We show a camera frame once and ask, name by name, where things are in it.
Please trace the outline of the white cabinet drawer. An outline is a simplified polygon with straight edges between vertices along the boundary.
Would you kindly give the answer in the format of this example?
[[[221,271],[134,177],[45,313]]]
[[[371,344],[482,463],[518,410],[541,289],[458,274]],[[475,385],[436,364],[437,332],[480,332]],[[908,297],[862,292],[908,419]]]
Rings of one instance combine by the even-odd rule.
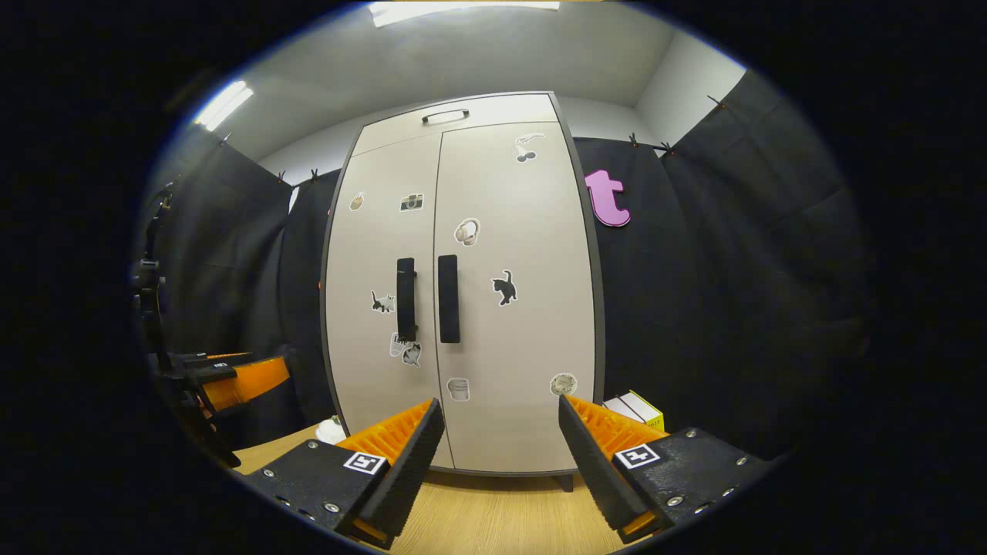
[[[400,113],[361,130],[352,153],[363,154],[394,143],[445,131],[511,123],[557,122],[548,94],[494,95],[424,106]]]

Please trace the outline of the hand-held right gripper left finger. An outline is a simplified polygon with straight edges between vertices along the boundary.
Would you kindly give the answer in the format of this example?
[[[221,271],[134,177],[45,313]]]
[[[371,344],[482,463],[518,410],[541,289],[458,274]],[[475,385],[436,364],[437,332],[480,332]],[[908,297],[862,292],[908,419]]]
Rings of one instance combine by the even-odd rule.
[[[444,429],[431,398],[335,445],[300,443],[244,481],[326,533],[387,550],[408,523]]]

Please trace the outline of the small cardboard box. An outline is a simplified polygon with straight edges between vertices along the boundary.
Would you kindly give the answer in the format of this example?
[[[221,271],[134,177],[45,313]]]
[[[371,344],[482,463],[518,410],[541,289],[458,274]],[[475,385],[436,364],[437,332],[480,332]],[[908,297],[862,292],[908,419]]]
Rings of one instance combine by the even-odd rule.
[[[652,406],[634,390],[628,390],[627,393],[603,401],[603,406],[617,414],[647,425],[657,432],[665,432],[662,411]]]

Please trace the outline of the white cabinet door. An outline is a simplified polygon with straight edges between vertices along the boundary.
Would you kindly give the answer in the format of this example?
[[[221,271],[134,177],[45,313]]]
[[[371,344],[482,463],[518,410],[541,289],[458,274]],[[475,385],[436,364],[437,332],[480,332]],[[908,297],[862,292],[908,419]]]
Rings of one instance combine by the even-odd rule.
[[[325,358],[353,436],[440,399],[434,305],[439,134],[349,159],[325,252]]]
[[[452,467],[500,475],[574,469],[558,399],[595,392],[595,285],[560,124],[443,134],[434,253]]]

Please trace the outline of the white shoe cabinet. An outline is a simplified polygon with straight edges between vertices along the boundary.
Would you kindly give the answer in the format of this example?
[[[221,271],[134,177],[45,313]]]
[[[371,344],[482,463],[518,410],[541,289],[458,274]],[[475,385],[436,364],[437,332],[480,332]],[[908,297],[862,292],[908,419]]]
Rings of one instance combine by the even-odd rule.
[[[582,207],[583,207],[583,217],[585,218],[586,232],[588,232],[588,249],[589,249],[589,257],[590,257],[590,264],[591,264],[591,274],[592,274],[593,284],[595,285],[596,372],[595,372],[595,392],[593,392],[592,397],[582,396],[582,395],[579,395],[577,393],[564,393],[563,395],[574,395],[575,397],[578,397],[578,399],[588,400],[588,401],[598,401],[602,397],[603,385],[604,385],[604,379],[605,379],[605,317],[604,317],[604,295],[603,295],[603,287],[602,287],[602,281],[601,281],[601,270],[600,270],[600,262],[599,262],[599,253],[598,253],[598,248],[597,248],[597,239],[596,239],[596,233],[595,233],[595,225],[593,224],[593,213],[592,213],[592,206],[591,206],[591,201],[590,201],[589,192],[588,192],[588,186],[586,186],[585,178],[583,177],[583,172],[582,172],[582,168],[581,168],[581,162],[579,162],[578,151],[577,151],[577,148],[575,148],[574,138],[572,138],[570,127],[568,127],[567,122],[565,122],[565,118],[564,118],[564,115],[563,115],[563,110],[561,110],[560,105],[558,105],[558,99],[557,99],[557,97],[556,97],[556,95],[554,93],[552,93],[552,92],[545,92],[545,91],[539,91],[539,92],[499,92],[499,93],[498,92],[494,92],[493,94],[489,94],[489,95],[480,95],[480,96],[473,96],[473,97],[465,97],[465,98],[460,98],[460,99],[472,99],[472,98],[478,98],[478,97],[489,97],[489,96],[494,96],[494,95],[517,95],[517,94],[548,94],[550,96],[550,98],[552,99],[552,103],[554,104],[554,109],[556,109],[556,112],[557,112],[557,115],[558,115],[558,120],[555,123],[560,124],[561,128],[563,129],[564,136],[565,136],[565,141],[567,141],[568,149],[570,149],[572,167],[574,167],[575,176],[577,176],[578,190],[579,190],[579,194],[581,195],[581,202],[582,202]],[[339,194],[339,190],[341,190],[341,185],[342,185],[343,175],[345,175],[346,165],[348,165],[349,159],[352,158],[352,156],[355,156],[355,154],[352,153],[353,148],[355,148],[355,142],[356,142],[357,138],[359,138],[359,134],[361,133],[361,130],[363,129],[364,126],[367,126],[367,124],[376,123],[376,122],[379,122],[382,119],[387,119],[387,117],[392,117],[392,116],[395,116],[395,115],[399,115],[400,113],[409,112],[409,110],[416,110],[416,109],[423,108],[424,106],[435,106],[437,104],[444,104],[444,103],[448,103],[448,102],[452,102],[452,101],[455,101],[455,99],[442,99],[442,101],[433,102],[433,103],[422,105],[422,106],[416,106],[416,108],[413,108],[413,109],[393,110],[391,113],[388,113],[387,116],[381,117],[381,119],[374,120],[374,122],[363,124],[363,126],[361,126],[360,131],[356,134],[355,140],[353,140],[353,142],[352,142],[352,146],[350,146],[350,148],[349,148],[348,155],[345,156],[345,161],[343,161],[343,166],[342,166],[342,169],[341,169],[341,173],[339,173],[338,183],[336,183],[336,190],[335,190],[334,196],[332,197],[331,210],[328,212],[327,229],[325,229],[325,242],[324,242],[324,248],[323,248],[323,268],[322,268],[322,275],[321,275],[321,292],[320,292],[320,295],[321,295],[321,298],[320,298],[320,305],[321,305],[320,306],[320,309],[321,309],[321,316],[322,316],[322,319],[323,319],[323,321],[322,321],[323,358],[324,358],[324,362],[325,362],[325,373],[327,373],[328,383],[330,384],[330,388],[331,388],[331,391],[332,391],[332,400],[334,400],[334,402],[335,402],[335,393],[334,393],[334,390],[333,390],[334,387],[332,387],[332,377],[330,375],[330,372],[328,371],[327,358],[325,358],[325,319],[324,319],[325,300],[324,300],[324,295],[323,295],[323,291],[322,291],[322,281],[323,281],[323,277],[325,276],[325,252],[327,252],[328,233],[330,233],[330,229],[331,229],[331,225],[332,225],[332,215],[334,214],[334,210],[335,210],[335,207],[336,207],[336,197]],[[436,337],[438,338],[438,331],[437,331],[437,326],[436,326],[435,253],[434,253],[434,264],[433,264],[433,280],[434,280],[434,305],[435,305],[435,331],[436,331]],[[443,391],[443,387],[442,387],[442,384],[441,384],[441,381],[440,381],[440,392],[441,392],[441,395],[442,395],[442,391]],[[448,439],[447,439],[447,436],[446,436],[446,419],[445,419],[445,414],[444,414],[444,411],[443,411],[442,396],[438,400],[440,401],[441,408],[442,408],[442,414],[443,414],[444,422],[445,422],[445,429],[444,429],[444,434],[442,436],[442,439],[440,440],[440,446],[438,446],[437,453],[435,454],[435,456],[433,458],[433,462],[431,463],[431,466],[433,467],[433,469],[438,470],[438,471],[442,471],[442,472],[454,472],[454,473],[464,474],[464,475],[490,476],[490,477],[521,478],[521,477],[534,477],[534,476],[539,476],[539,477],[541,477],[541,476],[549,476],[549,477],[552,477],[552,478],[556,479],[558,481],[558,485],[560,485],[561,488],[565,489],[565,491],[568,491],[569,489],[572,488],[572,482],[574,482],[574,475],[575,475],[575,473],[577,473],[577,465],[575,465],[574,469],[572,469],[570,471],[550,472],[550,473],[532,473],[532,474],[511,473],[511,474],[500,475],[500,474],[493,474],[493,473],[487,473],[487,472],[461,472],[461,471],[455,470],[452,467],[452,465],[451,465],[452,457],[451,457],[451,450],[449,449]]]

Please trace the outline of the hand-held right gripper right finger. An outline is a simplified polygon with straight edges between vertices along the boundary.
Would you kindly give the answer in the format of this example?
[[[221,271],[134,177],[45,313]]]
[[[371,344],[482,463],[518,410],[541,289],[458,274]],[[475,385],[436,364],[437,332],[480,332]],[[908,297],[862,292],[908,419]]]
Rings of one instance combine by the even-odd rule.
[[[603,519],[624,544],[674,535],[719,512],[776,468],[712,433],[667,433],[561,395],[558,428]]]

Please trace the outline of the ceiling light panel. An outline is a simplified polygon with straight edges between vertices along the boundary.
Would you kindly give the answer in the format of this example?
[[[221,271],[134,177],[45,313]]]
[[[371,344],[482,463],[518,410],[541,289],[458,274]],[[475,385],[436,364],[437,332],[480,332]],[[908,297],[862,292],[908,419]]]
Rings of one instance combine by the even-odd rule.
[[[426,17],[427,15],[438,15],[443,13],[466,13],[494,9],[522,9],[537,10],[546,12],[557,12],[561,3],[554,2],[507,2],[497,0],[496,2],[373,2],[366,8],[369,11],[375,28],[389,27],[398,24]]]
[[[246,81],[232,82],[200,109],[193,124],[202,126],[207,131],[215,131],[253,95],[254,91],[248,87]]]

